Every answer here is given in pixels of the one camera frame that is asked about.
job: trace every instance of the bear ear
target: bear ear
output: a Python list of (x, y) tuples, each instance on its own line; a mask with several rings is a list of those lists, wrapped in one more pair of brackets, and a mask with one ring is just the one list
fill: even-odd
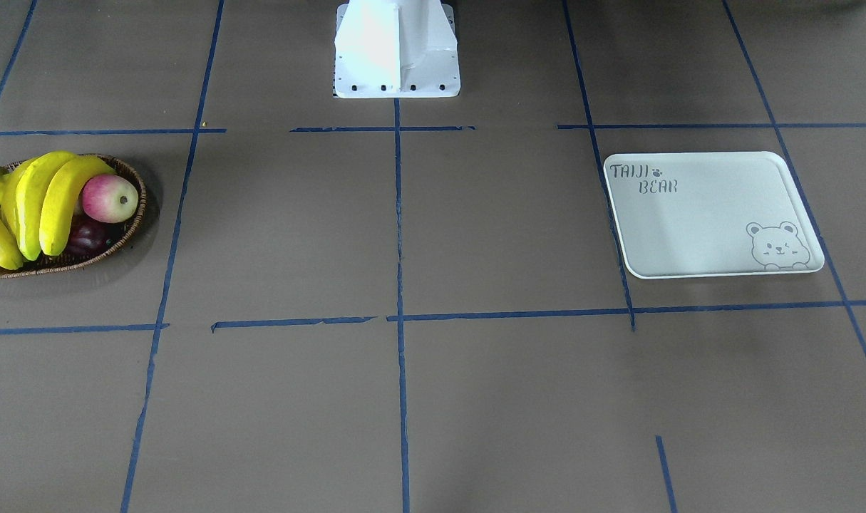
[(797, 227), (795, 227), (795, 225), (791, 223), (791, 221), (784, 221), (784, 223), (781, 223), (781, 226), (779, 228), (788, 232), (789, 234), (797, 234)]

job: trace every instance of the dark purple fruit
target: dark purple fruit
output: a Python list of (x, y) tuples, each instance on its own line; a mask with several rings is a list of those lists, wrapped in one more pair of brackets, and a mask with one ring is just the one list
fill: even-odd
[(117, 224), (100, 223), (87, 215), (76, 215), (71, 220), (66, 254), (75, 257), (96, 257), (119, 240)]

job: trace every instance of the bunch of bananas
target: bunch of bananas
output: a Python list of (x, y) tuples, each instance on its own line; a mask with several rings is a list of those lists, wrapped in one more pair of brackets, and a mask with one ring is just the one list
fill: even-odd
[(61, 254), (84, 184), (114, 173), (99, 157), (62, 150), (25, 160), (10, 173), (0, 168), (0, 266), (16, 270), (41, 252)]

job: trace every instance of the cartoon bear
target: cartoon bear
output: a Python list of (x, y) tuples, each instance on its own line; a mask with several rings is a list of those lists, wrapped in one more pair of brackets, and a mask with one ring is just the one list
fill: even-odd
[(750, 223), (746, 225), (746, 233), (753, 238), (753, 259), (765, 266), (766, 271), (808, 269), (810, 250), (800, 242), (797, 227), (791, 221), (777, 227)]

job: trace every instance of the basket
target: basket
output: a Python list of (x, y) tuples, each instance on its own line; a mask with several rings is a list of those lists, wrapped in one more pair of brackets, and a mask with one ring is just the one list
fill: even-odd
[[(82, 269), (82, 267), (96, 264), (97, 262), (100, 262), (100, 260), (111, 257), (114, 253), (119, 251), (120, 248), (125, 246), (127, 241), (132, 238), (138, 230), (140, 222), (145, 216), (145, 205), (147, 204), (147, 189), (145, 188), (145, 183), (142, 181), (142, 178), (138, 175), (138, 172), (136, 172), (132, 166), (127, 165), (126, 162), (110, 155), (99, 155), (99, 153), (84, 153), (84, 155), (95, 155), (100, 157), (101, 160), (106, 162), (107, 165), (110, 165), (110, 167), (116, 171), (117, 175), (122, 176), (122, 178), (127, 179), (129, 182), (132, 182), (132, 185), (138, 189), (138, 208), (135, 211), (135, 214), (123, 223), (117, 224), (119, 230), (122, 232), (122, 236), (119, 237), (119, 240), (117, 240), (113, 246), (110, 246), (106, 251), (98, 254), (98, 256), (74, 256), (73, 254), (64, 253), (59, 254), (59, 256), (46, 256), (45, 254), (41, 254), (38, 259), (32, 262), (24, 262), (24, 266), (18, 270), (12, 271), (0, 266), (0, 279)], [(21, 162), (10, 163), (10, 165), (6, 165), (5, 168), (8, 172), (12, 172)]]

